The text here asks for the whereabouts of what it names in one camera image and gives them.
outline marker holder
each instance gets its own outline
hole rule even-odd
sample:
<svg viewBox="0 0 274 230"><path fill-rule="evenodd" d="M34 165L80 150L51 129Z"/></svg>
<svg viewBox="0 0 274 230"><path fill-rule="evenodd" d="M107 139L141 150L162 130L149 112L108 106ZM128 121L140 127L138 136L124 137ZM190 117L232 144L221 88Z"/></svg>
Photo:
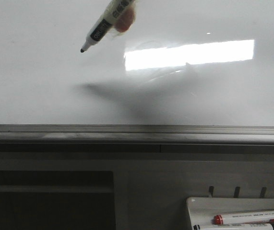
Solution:
<svg viewBox="0 0 274 230"><path fill-rule="evenodd" d="M212 192L209 197L189 197L186 209L188 229L192 230L196 224L214 224L214 216L224 212L264 209L274 209L273 198L215 198Z"/></svg>

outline red marker cap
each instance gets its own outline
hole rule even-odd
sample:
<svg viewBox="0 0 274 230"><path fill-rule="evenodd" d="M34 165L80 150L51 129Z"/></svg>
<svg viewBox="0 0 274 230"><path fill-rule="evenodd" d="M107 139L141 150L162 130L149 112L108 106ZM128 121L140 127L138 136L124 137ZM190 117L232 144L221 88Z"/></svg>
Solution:
<svg viewBox="0 0 274 230"><path fill-rule="evenodd" d="M223 218L221 215L214 216L214 224L223 224Z"/></svg>

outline whiteboard marker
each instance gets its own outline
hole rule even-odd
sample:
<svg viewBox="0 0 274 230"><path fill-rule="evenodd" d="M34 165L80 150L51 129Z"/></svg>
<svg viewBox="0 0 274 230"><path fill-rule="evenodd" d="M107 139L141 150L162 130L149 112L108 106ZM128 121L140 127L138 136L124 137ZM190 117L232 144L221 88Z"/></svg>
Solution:
<svg viewBox="0 0 274 230"><path fill-rule="evenodd" d="M274 210L261 210L251 212L233 212L214 216L214 224L236 223L272 223Z"/></svg>
<svg viewBox="0 0 274 230"><path fill-rule="evenodd" d="M194 225L194 230L274 230L274 224Z"/></svg>
<svg viewBox="0 0 274 230"><path fill-rule="evenodd" d="M134 0L112 0L88 33L80 52L97 44L133 2Z"/></svg>

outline white surface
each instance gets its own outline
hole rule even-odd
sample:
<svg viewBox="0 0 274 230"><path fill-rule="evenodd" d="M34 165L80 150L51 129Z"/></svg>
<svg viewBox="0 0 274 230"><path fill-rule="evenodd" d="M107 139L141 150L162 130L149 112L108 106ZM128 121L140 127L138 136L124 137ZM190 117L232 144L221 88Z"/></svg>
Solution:
<svg viewBox="0 0 274 230"><path fill-rule="evenodd" d="M206 198L187 199L187 218L191 229L196 224L213 224L214 216L225 212L274 209L274 199Z"/></svg>
<svg viewBox="0 0 274 230"><path fill-rule="evenodd" d="M0 124L274 126L274 1L139 0L81 54L107 4L0 0Z"/></svg>

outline white tray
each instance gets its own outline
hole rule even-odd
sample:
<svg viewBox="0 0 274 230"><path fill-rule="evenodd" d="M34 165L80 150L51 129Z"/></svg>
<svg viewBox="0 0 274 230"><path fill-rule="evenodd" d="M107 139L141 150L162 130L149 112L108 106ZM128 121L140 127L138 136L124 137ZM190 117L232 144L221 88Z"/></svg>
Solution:
<svg viewBox="0 0 274 230"><path fill-rule="evenodd" d="M274 209L274 199L190 197L187 199L188 229L196 224L213 224L223 212Z"/></svg>

